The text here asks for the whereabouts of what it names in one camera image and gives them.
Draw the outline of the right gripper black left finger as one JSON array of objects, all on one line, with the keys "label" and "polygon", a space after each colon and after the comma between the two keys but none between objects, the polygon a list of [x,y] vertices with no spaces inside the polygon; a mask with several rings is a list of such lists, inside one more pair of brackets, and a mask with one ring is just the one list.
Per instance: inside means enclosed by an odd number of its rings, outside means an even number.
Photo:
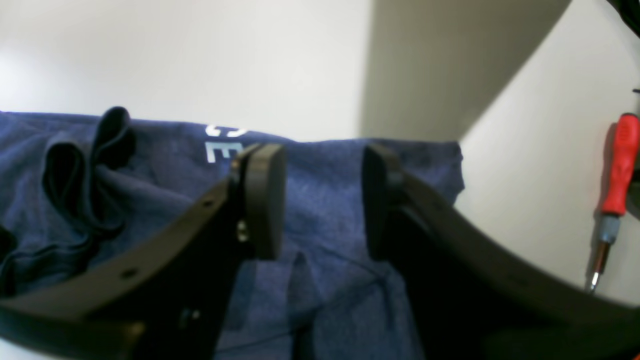
[{"label": "right gripper black left finger", "polygon": [[252,145],[146,243],[1,302],[3,340],[75,360],[210,360],[242,262],[282,248],[286,150]]}]

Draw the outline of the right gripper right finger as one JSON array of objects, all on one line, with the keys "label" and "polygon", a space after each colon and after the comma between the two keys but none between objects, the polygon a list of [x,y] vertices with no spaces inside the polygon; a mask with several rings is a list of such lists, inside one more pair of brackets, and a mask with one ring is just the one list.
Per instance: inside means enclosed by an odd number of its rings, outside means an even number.
[{"label": "right gripper right finger", "polygon": [[639,309],[571,287],[467,221],[382,145],[365,147],[366,246],[402,276],[428,360],[632,360]]}]

